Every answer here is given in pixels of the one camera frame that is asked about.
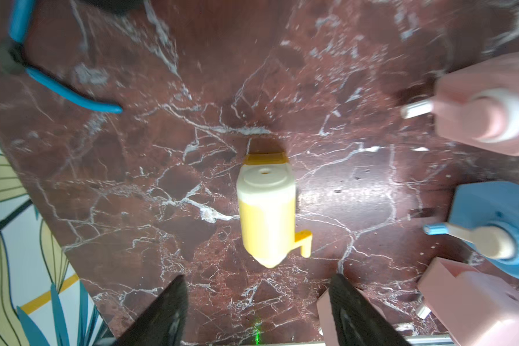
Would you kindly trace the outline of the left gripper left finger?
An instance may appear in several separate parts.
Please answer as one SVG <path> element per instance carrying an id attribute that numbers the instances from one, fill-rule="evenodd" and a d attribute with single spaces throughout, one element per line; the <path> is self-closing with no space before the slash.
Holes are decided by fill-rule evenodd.
<path id="1" fill-rule="evenodd" d="M 103 337 L 96 345 L 180 345 L 187 319 L 188 292 L 178 275 L 143 314 L 118 338 Z"/>

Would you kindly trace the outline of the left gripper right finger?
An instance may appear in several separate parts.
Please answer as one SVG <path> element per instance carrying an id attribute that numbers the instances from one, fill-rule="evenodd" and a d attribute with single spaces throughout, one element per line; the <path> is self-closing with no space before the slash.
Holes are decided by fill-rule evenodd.
<path id="1" fill-rule="evenodd" d="M 329 295 L 339 345 L 348 340 L 382 343 L 402 337 L 344 275 L 333 275 Z"/>

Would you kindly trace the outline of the yellow pencil sharpener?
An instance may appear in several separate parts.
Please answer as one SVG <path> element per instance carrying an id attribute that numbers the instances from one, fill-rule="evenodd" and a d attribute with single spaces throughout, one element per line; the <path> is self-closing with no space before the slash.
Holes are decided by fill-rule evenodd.
<path id="1" fill-rule="evenodd" d="M 294 249 L 311 256 L 312 232 L 296 230 L 296 180 L 285 153 L 246 155 L 236 193 L 242 241 L 259 264 L 275 268 Z"/>

